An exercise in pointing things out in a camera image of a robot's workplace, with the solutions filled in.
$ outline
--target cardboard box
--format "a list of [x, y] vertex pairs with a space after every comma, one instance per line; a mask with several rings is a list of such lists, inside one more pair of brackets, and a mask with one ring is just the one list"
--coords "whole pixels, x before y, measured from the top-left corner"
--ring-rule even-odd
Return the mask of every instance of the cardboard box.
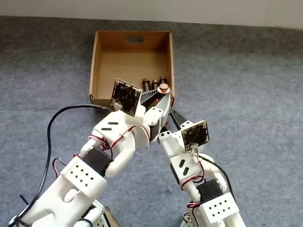
[[90, 73], [93, 104], [109, 106], [115, 79], [142, 88], [142, 80], [166, 77], [175, 96], [169, 31], [97, 31]]

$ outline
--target gray carpet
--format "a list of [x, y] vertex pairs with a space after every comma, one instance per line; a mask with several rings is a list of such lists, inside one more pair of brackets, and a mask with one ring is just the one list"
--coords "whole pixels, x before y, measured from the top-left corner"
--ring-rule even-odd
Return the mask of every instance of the gray carpet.
[[[89, 103], [94, 32], [172, 30], [175, 107], [208, 120], [205, 152], [229, 174], [248, 227], [303, 222], [303, 31], [166, 22], [0, 17], [0, 226], [41, 180], [46, 127]], [[72, 110], [53, 126], [53, 157], [79, 151], [101, 115]], [[54, 180], [49, 172], [46, 187]], [[177, 227], [189, 197], [159, 145], [135, 156], [100, 196], [123, 227]]]

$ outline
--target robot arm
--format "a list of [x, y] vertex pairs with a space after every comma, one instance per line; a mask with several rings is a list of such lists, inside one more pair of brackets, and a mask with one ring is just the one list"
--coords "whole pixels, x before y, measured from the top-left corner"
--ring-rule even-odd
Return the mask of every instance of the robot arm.
[[[193, 124], [184, 117], [178, 116], [178, 119], [182, 119], [180, 128], [188, 134], [192, 133], [190, 140], [199, 143], [202, 138], [195, 136], [195, 130], [200, 127], [200, 133], [203, 134], [203, 121]], [[227, 184], [221, 172], [207, 161], [214, 160], [201, 153], [203, 145], [194, 144], [188, 152], [185, 147], [188, 137], [181, 130], [175, 133], [163, 132], [159, 135], [159, 141], [169, 158], [177, 183], [191, 198], [181, 227], [245, 227], [232, 194], [227, 192]]]

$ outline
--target white wall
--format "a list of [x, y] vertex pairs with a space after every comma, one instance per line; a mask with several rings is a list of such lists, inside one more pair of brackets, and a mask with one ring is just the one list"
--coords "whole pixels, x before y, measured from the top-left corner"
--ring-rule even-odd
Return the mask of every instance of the white wall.
[[0, 15], [303, 28], [303, 0], [0, 0]]

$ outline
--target circuit board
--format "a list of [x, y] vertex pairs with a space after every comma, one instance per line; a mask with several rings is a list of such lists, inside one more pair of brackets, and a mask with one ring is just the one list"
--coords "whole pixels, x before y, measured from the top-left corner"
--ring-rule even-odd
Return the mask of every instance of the circuit board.
[[118, 104], [120, 106], [120, 110], [134, 117], [139, 103], [140, 94], [141, 89], [122, 80], [116, 79], [110, 104]]
[[207, 122], [200, 121], [190, 128], [181, 131], [185, 151], [199, 147], [209, 142]]

